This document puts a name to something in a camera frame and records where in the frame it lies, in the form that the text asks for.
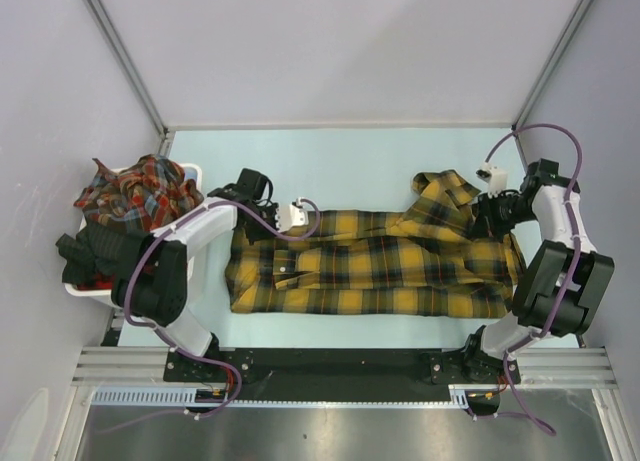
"pile of clothes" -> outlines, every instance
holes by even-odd
[[[118,173],[94,161],[98,172],[73,203],[87,224],[75,239],[65,234],[56,242],[67,260],[62,282],[85,290],[111,289],[126,233],[170,224],[204,199],[195,180],[164,156],[143,156]]]

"white laundry basket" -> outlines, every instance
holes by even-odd
[[[180,164],[182,169],[185,172],[186,179],[193,179],[196,182],[196,188],[198,191],[202,190],[202,170],[200,166],[196,164],[184,163]],[[120,171],[124,171],[126,168],[114,169],[116,173]],[[80,222],[80,227],[78,231],[86,226],[87,222],[82,217],[82,221]],[[205,264],[206,264],[206,249],[201,250],[201,252],[197,253],[196,256],[189,260],[189,264],[187,266],[187,282],[188,282],[188,293],[189,298],[187,303],[195,300],[202,293],[202,288],[204,285],[204,275],[205,275]],[[104,303],[110,307],[114,307],[111,302],[111,290],[110,289],[96,289],[96,290],[80,290],[77,289],[76,286],[69,283],[64,283],[64,287],[67,292],[79,298],[92,298],[96,301]]]

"white wall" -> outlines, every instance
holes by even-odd
[[[166,123],[216,127],[509,126],[577,1],[104,0]]]
[[[92,157],[124,166],[158,141],[82,0],[0,0],[0,93],[0,446],[45,387],[43,459],[79,351],[107,317],[63,290],[54,242],[80,221]]]
[[[626,405],[640,425],[640,0],[596,0],[529,122],[557,122],[584,148],[582,214],[591,240],[616,262],[586,339],[605,345]],[[527,160],[575,163],[561,135],[525,136]]]

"yellow plaid shirt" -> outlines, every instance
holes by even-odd
[[[225,270],[232,310],[504,316],[525,266],[515,238],[469,239],[479,191],[455,171],[420,173],[412,189],[419,197],[404,213],[323,211],[304,241],[252,246],[236,231]]]

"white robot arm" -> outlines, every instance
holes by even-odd
[[[131,293],[131,313],[171,339],[176,346],[195,356],[216,355],[218,340],[204,328],[186,305],[187,260],[222,233],[237,226],[245,229],[251,242],[272,236],[264,226],[247,215],[253,212],[273,230],[286,232],[293,226],[308,224],[306,211],[297,204],[278,206],[259,203],[267,184],[262,174],[244,169],[236,184],[217,189],[196,210],[152,233],[129,236],[123,260],[112,290],[112,301],[125,307],[127,287],[144,252],[154,238],[162,244],[147,262],[150,272],[142,272]]]
[[[586,234],[577,185],[566,200],[569,180],[558,175],[557,163],[545,159],[529,166],[519,192],[505,189],[506,173],[496,167],[485,164],[478,174],[488,182],[489,189],[478,200],[474,235],[504,236],[517,223],[537,220],[543,240],[516,289],[512,311],[482,330],[480,351],[499,360],[508,352],[510,359],[515,359],[522,349],[517,346],[524,345],[521,341],[528,339],[526,346],[531,346],[546,335],[542,331],[550,314],[550,334],[582,334],[595,315],[614,265],[611,258],[597,254]],[[567,204],[574,213],[575,226]],[[570,287],[559,308],[553,312],[574,256],[575,237],[580,240],[578,265],[567,281]]]

